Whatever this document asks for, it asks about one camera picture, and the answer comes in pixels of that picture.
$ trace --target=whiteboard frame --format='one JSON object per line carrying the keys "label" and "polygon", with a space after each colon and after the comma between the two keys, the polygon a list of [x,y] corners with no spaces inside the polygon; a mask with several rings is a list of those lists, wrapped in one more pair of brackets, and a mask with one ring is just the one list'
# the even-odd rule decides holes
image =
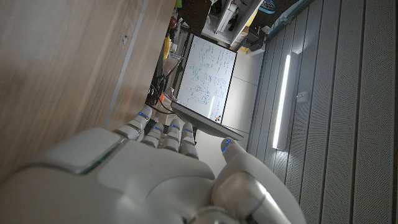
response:
{"label": "whiteboard frame", "polygon": [[[189,30],[188,30],[188,34],[189,34],[189,35],[192,34],[193,37],[192,37],[191,44],[190,44],[190,46],[189,46],[189,53],[188,53],[188,55],[187,55],[187,63],[188,63],[188,58],[189,58],[189,56],[190,56],[190,54],[191,54],[193,38],[196,36],[196,37],[199,37],[199,38],[201,38],[201,39],[203,39],[203,40],[205,40],[205,41],[208,41],[208,42],[210,42],[208,39],[211,39],[211,38],[206,37],[206,36],[204,36],[204,35],[196,35],[196,34],[190,32]],[[226,49],[226,50],[229,50],[230,52],[235,53],[235,60],[234,60],[234,65],[232,66],[231,78],[229,79],[229,83],[228,83],[228,89],[227,89],[227,92],[226,92],[226,97],[225,97],[225,102],[224,102],[224,108],[223,108],[223,114],[221,115],[220,124],[222,124],[222,123],[223,123],[223,119],[224,119],[225,106],[226,106],[226,102],[227,102],[227,100],[228,100],[228,95],[229,95],[229,88],[231,87],[231,81],[232,81],[232,78],[233,78],[234,69],[235,69],[235,63],[236,63],[236,57],[238,56],[238,53],[235,52],[235,51],[233,51],[233,50],[230,50],[229,48],[226,48],[226,47],[224,47],[224,46],[222,46],[222,45],[219,45],[219,44],[215,44],[215,45],[217,45],[217,46],[219,46],[219,47],[222,47],[222,48],[224,48],[224,49]],[[185,69],[186,69],[186,67],[187,67],[187,64],[184,65],[184,69],[183,69],[183,71],[182,71],[182,76],[181,76],[181,82],[182,82],[182,79],[184,78],[184,74],[185,74]],[[180,92],[180,89],[181,89],[181,82],[179,83],[178,91],[177,91],[176,96],[178,96],[178,94],[179,94],[179,92]]]}

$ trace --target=light fixture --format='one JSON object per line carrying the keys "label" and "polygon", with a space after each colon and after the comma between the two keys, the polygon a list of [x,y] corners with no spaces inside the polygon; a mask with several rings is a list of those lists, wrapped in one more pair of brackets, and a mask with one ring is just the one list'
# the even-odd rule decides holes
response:
{"label": "light fixture", "polygon": [[282,79],[282,87],[280,89],[274,140],[272,142],[272,147],[275,149],[286,148],[296,69],[297,54],[291,53],[286,56],[284,76]]}

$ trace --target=wall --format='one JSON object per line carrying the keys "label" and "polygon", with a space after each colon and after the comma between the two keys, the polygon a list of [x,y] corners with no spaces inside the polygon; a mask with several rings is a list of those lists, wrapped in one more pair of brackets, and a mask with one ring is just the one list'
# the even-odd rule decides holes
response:
{"label": "wall", "polygon": [[[308,223],[395,223],[396,2],[314,0],[268,40],[248,152]],[[298,54],[287,148],[271,146],[284,63]]]}
{"label": "wall", "polygon": [[[246,148],[248,144],[262,58],[263,54],[251,57],[241,50],[238,51],[226,100],[222,125],[244,137],[238,142],[243,148]],[[220,149],[222,140],[223,138],[197,131],[196,147],[199,160],[206,162],[216,176],[226,164]]]}

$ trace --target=yellow object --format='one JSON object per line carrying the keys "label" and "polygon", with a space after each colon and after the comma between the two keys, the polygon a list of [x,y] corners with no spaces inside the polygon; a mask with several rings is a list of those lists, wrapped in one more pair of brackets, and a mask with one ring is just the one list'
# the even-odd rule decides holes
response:
{"label": "yellow object", "polygon": [[166,37],[164,39],[164,52],[163,52],[163,60],[166,60],[166,58],[169,56],[170,52],[170,46],[172,45],[172,39],[170,37]]}
{"label": "yellow object", "polygon": [[247,47],[241,47],[241,50],[242,50],[243,52],[248,52],[248,51],[249,51],[249,49],[248,49]]}
{"label": "yellow object", "polygon": [[249,19],[248,23],[246,24],[246,26],[250,26],[251,23],[253,22],[255,16],[257,15],[258,10],[254,13],[254,15]]}

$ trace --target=gray paneled wall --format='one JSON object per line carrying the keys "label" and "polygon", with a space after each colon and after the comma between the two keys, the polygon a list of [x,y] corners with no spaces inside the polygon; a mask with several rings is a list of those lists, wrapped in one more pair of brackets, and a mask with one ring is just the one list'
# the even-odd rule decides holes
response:
{"label": "gray paneled wall", "polygon": [[[276,151],[290,52],[295,95],[309,96],[294,100],[287,148]],[[248,151],[285,183],[308,223],[396,223],[396,79],[393,0],[314,0],[268,41]]]}

